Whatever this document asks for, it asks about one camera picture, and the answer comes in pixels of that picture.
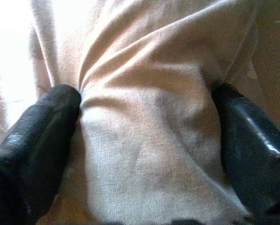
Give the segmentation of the olive grey pillow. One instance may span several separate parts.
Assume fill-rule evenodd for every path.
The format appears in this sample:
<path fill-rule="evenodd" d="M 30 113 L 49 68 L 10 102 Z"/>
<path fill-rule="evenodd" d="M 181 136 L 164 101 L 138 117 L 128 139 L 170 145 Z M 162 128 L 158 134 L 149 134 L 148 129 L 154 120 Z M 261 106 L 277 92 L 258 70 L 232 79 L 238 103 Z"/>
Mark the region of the olive grey pillow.
<path fill-rule="evenodd" d="M 255 103 L 262 0 L 0 0 L 0 144 L 55 86 L 80 113 L 48 225 L 248 225 L 212 92 Z"/>

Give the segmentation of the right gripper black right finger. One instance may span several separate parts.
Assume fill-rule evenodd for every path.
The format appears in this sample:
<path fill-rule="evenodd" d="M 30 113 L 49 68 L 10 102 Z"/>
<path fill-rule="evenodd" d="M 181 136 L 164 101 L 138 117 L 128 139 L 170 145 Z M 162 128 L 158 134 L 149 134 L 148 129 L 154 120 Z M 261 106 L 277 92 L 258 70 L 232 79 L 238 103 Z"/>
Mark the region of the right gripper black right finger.
<path fill-rule="evenodd" d="M 224 83 L 212 92 L 221 124 L 221 163 L 250 212 L 248 225 L 280 225 L 280 130 L 267 114 Z"/>

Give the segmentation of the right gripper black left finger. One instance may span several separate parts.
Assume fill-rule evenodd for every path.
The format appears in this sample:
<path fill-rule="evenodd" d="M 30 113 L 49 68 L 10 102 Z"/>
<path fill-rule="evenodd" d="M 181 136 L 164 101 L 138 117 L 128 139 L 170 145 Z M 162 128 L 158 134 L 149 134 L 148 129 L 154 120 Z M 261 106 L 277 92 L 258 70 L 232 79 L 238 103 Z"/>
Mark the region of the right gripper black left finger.
<path fill-rule="evenodd" d="M 66 84 L 29 107 L 0 144 L 0 225 L 35 225 L 54 202 L 80 113 Z"/>

